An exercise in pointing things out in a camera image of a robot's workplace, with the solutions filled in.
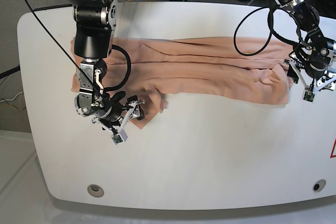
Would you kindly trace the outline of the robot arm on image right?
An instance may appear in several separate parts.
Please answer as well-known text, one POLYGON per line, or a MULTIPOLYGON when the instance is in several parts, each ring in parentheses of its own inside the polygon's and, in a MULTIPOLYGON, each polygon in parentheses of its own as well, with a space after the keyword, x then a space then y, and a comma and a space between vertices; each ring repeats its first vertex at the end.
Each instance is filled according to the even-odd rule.
POLYGON ((269 36, 292 46, 289 59, 285 61, 289 66, 287 75, 294 83, 302 81, 303 99, 312 102, 317 92, 335 90, 335 41, 322 33, 316 9, 305 0, 266 0, 266 3, 269 36), (285 39, 274 30, 276 10, 284 11, 294 20, 297 42, 285 39))

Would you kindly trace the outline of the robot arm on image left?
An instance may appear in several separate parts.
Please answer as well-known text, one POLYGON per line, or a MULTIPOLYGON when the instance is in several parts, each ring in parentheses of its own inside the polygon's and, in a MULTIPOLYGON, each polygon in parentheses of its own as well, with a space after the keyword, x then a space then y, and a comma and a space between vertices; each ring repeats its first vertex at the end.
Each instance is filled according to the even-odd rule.
POLYGON ((130 119, 144 119, 137 96, 121 104, 125 92, 121 88, 131 73, 129 54, 111 40, 116 26, 117 0, 69 0, 73 5, 76 22, 76 36, 73 42, 74 54, 81 58, 77 70, 79 91, 75 99, 76 110, 84 117, 92 117, 93 123, 100 123, 103 130, 111 132, 116 143, 126 141, 124 127, 130 119), (107 74, 104 59, 116 50, 125 56, 127 70, 122 81, 114 87, 105 87, 103 79, 107 74))

